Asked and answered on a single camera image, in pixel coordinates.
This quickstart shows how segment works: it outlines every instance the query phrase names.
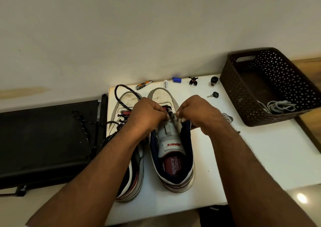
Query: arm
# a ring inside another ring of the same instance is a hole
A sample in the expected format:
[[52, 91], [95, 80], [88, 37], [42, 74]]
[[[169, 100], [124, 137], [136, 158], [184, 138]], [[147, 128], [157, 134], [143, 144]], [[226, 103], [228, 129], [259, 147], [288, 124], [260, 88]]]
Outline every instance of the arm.
[[137, 144], [168, 115], [142, 98], [127, 123], [95, 159], [27, 222], [30, 227], [103, 226]]
[[199, 96], [187, 99], [178, 117], [211, 139], [227, 202], [237, 226], [316, 227], [273, 180], [220, 111]]

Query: brown plastic basket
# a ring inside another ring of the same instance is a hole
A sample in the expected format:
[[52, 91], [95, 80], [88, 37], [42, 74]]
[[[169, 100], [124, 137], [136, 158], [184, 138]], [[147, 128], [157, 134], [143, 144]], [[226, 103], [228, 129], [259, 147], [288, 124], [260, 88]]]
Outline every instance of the brown plastic basket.
[[[319, 89], [275, 48], [229, 53], [220, 81], [247, 126], [289, 120], [321, 106]], [[258, 101], [272, 100], [288, 100], [296, 110], [271, 115]]]

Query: black case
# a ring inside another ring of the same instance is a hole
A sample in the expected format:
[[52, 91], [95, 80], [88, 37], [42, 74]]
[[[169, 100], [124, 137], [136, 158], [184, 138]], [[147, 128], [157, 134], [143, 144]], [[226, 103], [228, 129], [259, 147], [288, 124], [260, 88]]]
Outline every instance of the black case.
[[106, 137], [108, 97], [101, 98], [103, 126], [86, 124], [89, 143], [72, 111], [96, 122], [98, 105], [93, 100], [0, 113], [0, 189], [18, 187], [8, 195], [22, 196], [28, 189], [73, 179], [90, 163], [91, 149]]

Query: sneaker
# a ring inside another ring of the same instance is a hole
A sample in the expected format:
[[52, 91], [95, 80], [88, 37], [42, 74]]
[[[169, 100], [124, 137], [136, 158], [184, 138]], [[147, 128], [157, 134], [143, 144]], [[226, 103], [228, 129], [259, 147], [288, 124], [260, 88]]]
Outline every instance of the sneaker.
[[[119, 86], [127, 88], [128, 92], [125, 92], [120, 98], [117, 97], [117, 88]], [[123, 125], [127, 122], [130, 112], [134, 105], [138, 102], [139, 99], [142, 98], [137, 92], [133, 91], [129, 87], [125, 85], [118, 85], [115, 88], [115, 97], [117, 99], [116, 107], [112, 113], [111, 121], [107, 123], [110, 124], [107, 129], [107, 137], [104, 140], [104, 144], [108, 143], [123, 127]], [[142, 180], [144, 177], [144, 160], [143, 160], [143, 144], [147, 144], [148, 141], [140, 142], [133, 154], [132, 158], [129, 162], [129, 166], [123, 178], [123, 181], [120, 185], [116, 196], [116, 202], [128, 202], [134, 199], [141, 187]]]
[[179, 106], [166, 89], [156, 88], [149, 93], [148, 98], [166, 109], [171, 117], [150, 133], [154, 167], [168, 190], [174, 193], [185, 192], [191, 188], [195, 179], [191, 121], [175, 117]]

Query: blue cap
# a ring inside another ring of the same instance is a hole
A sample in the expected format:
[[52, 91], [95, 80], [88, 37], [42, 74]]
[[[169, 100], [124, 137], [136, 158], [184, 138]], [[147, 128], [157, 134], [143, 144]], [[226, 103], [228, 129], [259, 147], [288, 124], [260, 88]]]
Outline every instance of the blue cap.
[[181, 83], [182, 79], [178, 77], [173, 77], [173, 82]]

